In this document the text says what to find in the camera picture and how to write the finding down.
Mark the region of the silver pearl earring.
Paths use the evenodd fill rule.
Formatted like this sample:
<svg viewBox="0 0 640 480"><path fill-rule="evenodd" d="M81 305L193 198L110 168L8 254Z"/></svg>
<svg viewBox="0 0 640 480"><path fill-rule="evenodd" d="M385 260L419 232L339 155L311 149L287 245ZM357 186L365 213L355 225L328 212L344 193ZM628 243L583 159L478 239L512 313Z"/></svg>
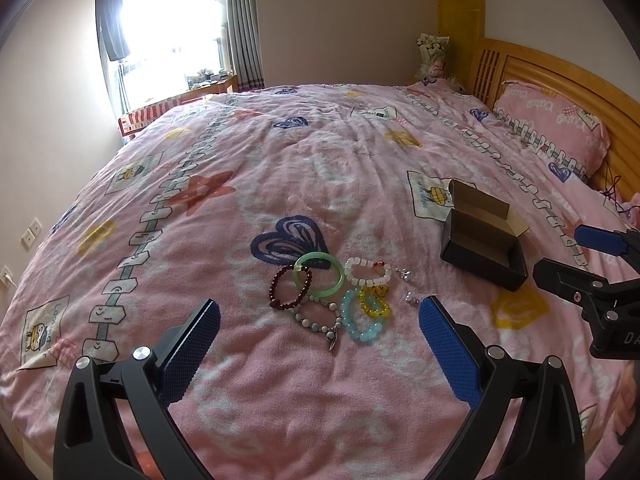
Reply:
<svg viewBox="0 0 640 480"><path fill-rule="evenodd" d="M409 281L411 278L411 271L406 268L397 268L395 272L401 280Z"/></svg>
<svg viewBox="0 0 640 480"><path fill-rule="evenodd" d="M418 306L420 304L420 299L414 292L406 292L405 302L408 302L408 304L411 304L412 306Z"/></svg>

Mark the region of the black cardboard jewelry box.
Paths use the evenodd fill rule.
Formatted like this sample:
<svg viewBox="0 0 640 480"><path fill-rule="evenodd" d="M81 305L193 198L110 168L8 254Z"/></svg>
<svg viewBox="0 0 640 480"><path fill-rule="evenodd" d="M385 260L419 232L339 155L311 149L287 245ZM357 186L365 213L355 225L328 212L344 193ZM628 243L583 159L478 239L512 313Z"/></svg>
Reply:
<svg viewBox="0 0 640 480"><path fill-rule="evenodd" d="M510 204L460 180L448 185L452 207L440 258L509 292L528 278L520 238L527 221Z"/></svg>

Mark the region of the pink pillow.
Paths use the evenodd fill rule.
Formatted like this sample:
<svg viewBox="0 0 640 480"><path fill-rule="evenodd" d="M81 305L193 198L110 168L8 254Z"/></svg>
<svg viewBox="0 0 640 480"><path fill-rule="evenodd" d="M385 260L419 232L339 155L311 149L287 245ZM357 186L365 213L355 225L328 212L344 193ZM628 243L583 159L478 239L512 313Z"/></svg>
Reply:
<svg viewBox="0 0 640 480"><path fill-rule="evenodd" d="M526 148L548 160L561 181L570 174L589 181L611 146L608 129L598 116L558 92L529 82L505 81L494 113Z"/></svg>

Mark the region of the wooden headboard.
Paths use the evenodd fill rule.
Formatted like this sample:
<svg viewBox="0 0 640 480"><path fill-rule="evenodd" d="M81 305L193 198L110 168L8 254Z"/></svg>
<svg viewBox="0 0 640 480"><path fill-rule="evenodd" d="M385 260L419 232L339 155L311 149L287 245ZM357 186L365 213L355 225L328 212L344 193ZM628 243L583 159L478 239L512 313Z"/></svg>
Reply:
<svg viewBox="0 0 640 480"><path fill-rule="evenodd" d="M488 107L503 83L519 80L562 94L604 123L611 146L590 179L599 191L616 188L629 202L639 192L640 105L619 88L583 68L528 47L482 38L475 46L466 88Z"/></svg>

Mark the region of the green jade bangle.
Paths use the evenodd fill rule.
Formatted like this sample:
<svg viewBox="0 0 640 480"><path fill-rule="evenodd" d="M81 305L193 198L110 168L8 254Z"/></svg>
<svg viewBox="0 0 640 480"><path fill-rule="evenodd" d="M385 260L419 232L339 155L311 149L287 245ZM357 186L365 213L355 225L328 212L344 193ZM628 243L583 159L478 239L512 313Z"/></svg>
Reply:
<svg viewBox="0 0 640 480"><path fill-rule="evenodd" d="M346 275L336 257L327 252L307 252L294 262L292 279L300 292L326 299L342 289Z"/></svg>

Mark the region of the pink patterned bed blanket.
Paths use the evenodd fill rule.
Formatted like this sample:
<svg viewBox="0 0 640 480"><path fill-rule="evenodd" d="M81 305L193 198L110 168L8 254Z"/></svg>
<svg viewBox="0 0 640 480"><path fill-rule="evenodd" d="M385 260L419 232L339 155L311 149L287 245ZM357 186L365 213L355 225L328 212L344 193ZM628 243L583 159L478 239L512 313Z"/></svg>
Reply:
<svg viewBox="0 0 640 480"><path fill-rule="evenodd" d="M533 282L507 292L442 261L454 179L526 219L528 264L632 277L573 240L580 224L620 228L603 196L574 174L561 181L446 84L215 96L124 146L47 232L1 325L2 410L52 460L75 362L126 358L213 299L220 332L170 411L214 477L419 479L468 408L405 302L414 292L514 358L561 358L586 475L601 477L620 452L626 366L590 356L579 309ZM336 295L296 288L307 252L343 265Z"/></svg>

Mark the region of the wooden windowsill shelf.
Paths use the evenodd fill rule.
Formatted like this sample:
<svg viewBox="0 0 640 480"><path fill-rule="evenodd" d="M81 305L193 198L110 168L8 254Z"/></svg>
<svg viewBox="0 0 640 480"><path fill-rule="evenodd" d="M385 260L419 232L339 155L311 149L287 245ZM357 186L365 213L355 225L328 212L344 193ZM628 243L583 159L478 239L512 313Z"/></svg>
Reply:
<svg viewBox="0 0 640 480"><path fill-rule="evenodd" d="M194 102L209 94L232 93L238 90L238 77L230 75L212 84L206 84L203 87L180 93L178 96L172 96L171 98L142 106L119 117L120 135L123 139L134 138L137 133L176 106Z"/></svg>

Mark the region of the dark hanging garment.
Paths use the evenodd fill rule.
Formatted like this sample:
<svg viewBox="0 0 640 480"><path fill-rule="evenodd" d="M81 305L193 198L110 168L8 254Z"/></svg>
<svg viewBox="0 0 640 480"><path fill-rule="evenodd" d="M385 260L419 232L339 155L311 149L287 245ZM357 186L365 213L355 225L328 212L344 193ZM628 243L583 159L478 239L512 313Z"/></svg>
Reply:
<svg viewBox="0 0 640 480"><path fill-rule="evenodd" d="M122 30L121 13L122 0L96 0L96 29L111 62L119 62L130 53Z"/></svg>

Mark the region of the grey striped curtain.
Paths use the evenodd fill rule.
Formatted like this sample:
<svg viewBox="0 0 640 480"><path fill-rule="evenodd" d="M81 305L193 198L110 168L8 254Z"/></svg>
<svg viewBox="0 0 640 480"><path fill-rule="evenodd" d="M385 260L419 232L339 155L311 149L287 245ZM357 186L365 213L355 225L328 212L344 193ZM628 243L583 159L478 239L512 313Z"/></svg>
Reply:
<svg viewBox="0 0 640 480"><path fill-rule="evenodd" d="M241 91L265 87L256 0L227 0L231 61Z"/></svg>

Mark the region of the white wall socket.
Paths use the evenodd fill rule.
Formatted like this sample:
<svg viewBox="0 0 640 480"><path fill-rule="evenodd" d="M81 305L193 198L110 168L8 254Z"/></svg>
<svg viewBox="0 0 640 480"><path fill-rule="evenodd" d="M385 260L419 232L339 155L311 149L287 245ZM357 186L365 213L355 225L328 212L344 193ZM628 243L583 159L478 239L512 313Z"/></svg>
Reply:
<svg viewBox="0 0 640 480"><path fill-rule="evenodd" d="M40 220L38 218L33 218L32 222L29 223L28 228L25 230L21 237L21 245L25 250L29 250L30 248L32 248L32 245L35 243L41 231L42 224Z"/></svg>
<svg viewBox="0 0 640 480"><path fill-rule="evenodd" d="M0 271L0 282L6 288L16 286L13 275L7 266L4 266Z"/></svg>

